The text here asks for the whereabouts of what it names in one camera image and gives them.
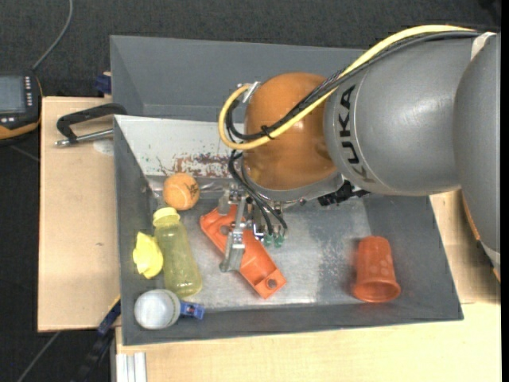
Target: cup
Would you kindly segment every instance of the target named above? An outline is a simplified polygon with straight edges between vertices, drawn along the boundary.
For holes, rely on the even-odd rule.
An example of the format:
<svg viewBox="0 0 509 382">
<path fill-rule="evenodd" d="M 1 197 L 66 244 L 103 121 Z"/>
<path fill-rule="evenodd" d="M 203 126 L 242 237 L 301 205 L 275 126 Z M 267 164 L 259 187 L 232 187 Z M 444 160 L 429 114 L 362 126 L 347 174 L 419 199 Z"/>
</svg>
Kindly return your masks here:
<svg viewBox="0 0 509 382">
<path fill-rule="evenodd" d="M 367 236 L 359 242 L 357 280 L 353 294 L 365 302 L 389 302 L 399 296 L 389 241 L 381 236 Z"/>
</svg>

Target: ball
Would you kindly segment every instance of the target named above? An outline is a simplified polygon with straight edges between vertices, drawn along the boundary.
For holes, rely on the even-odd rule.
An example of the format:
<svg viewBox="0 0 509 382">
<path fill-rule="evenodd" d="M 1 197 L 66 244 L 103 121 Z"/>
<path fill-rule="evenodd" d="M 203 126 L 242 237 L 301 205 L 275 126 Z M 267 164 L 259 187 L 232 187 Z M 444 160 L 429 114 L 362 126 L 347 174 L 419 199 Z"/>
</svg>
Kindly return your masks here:
<svg viewBox="0 0 509 382">
<path fill-rule="evenodd" d="M 162 190 L 165 203 L 177 211 L 192 208 L 200 198 L 200 187 L 187 173 L 176 173 L 165 179 Z"/>
</svg>

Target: green component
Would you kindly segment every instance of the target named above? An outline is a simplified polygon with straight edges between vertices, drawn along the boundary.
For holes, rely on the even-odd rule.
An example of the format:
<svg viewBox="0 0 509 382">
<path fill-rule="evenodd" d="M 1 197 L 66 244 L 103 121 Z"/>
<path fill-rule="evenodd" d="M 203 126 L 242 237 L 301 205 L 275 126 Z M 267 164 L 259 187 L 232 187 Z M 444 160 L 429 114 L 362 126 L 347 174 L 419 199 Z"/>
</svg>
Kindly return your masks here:
<svg viewBox="0 0 509 382">
<path fill-rule="evenodd" d="M 263 246 L 271 246 L 273 242 L 274 238 L 272 237 L 272 235 L 265 235 L 263 237 Z"/>
<path fill-rule="evenodd" d="M 274 240 L 274 246 L 276 248 L 280 248 L 282 245 L 283 245 L 283 242 L 285 241 L 285 237 L 283 235 L 279 235 L 275 240 Z"/>
</svg>

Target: metal rod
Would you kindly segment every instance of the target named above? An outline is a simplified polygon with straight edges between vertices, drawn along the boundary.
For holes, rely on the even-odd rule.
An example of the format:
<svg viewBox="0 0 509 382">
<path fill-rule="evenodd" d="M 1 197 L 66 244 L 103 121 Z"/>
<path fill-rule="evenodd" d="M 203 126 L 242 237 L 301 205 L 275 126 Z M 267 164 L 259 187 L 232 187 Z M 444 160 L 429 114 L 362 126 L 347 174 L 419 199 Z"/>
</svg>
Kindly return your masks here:
<svg viewBox="0 0 509 382">
<path fill-rule="evenodd" d="M 55 146 L 66 147 L 75 144 L 76 142 L 86 142 L 89 140 L 96 140 L 97 138 L 103 138 L 105 136 L 109 136 L 110 134 L 113 134 L 113 129 L 108 129 L 106 131 L 96 131 L 95 133 L 89 133 L 84 134 L 83 136 L 78 136 L 75 142 L 71 142 L 71 140 L 69 140 L 68 138 L 64 140 L 58 140 L 57 142 L 55 142 Z"/>
</svg>

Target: orange bracket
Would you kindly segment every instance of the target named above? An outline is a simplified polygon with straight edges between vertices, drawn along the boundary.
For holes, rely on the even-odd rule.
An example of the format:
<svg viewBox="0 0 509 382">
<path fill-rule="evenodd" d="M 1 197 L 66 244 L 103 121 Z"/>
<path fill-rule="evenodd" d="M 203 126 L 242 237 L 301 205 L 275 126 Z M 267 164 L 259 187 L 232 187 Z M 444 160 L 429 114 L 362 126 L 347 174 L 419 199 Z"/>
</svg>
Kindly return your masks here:
<svg viewBox="0 0 509 382">
<path fill-rule="evenodd" d="M 202 231 L 222 253 L 226 248 L 227 235 L 221 232 L 221 228 L 231 228 L 231 223 L 235 222 L 236 211 L 237 206 L 232 205 L 227 215 L 220 215 L 217 209 L 213 209 L 200 218 Z M 285 286 L 286 279 L 251 230 L 244 229 L 243 242 L 246 250 L 240 262 L 240 274 L 260 296 L 269 298 Z"/>
</svg>

